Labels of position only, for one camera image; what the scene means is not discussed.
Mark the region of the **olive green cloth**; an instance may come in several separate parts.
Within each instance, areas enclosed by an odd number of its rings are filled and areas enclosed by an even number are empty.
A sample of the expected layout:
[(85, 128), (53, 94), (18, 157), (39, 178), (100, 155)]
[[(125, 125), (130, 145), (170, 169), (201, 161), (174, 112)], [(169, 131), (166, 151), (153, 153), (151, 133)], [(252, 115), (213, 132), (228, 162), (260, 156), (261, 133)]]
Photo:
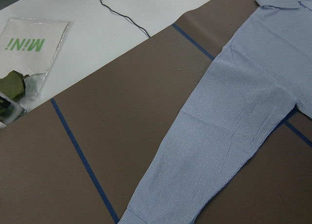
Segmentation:
[(15, 70), (8, 73), (8, 75), (0, 80), (0, 91), (7, 97), (17, 102), (25, 95), (25, 79), (29, 75), (23, 75)]

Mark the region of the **bagged white Mini shirt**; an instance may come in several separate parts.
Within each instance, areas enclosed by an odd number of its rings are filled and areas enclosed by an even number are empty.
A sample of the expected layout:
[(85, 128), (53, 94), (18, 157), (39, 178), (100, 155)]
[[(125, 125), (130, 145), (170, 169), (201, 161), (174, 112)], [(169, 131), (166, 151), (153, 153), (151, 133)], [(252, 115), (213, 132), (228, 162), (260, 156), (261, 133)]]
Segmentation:
[(64, 20), (9, 18), (0, 34), (0, 77), (11, 71), (27, 76), (24, 98), (36, 100), (70, 25)]

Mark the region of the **light blue striped shirt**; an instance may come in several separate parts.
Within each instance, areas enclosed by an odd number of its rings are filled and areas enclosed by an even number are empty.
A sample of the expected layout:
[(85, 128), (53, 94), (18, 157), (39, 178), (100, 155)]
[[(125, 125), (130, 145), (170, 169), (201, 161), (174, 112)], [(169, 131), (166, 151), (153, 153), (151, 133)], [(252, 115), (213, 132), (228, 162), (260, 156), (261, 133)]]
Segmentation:
[(192, 224), (293, 108), (311, 116), (312, 0), (256, 2), (181, 108), (120, 223)]

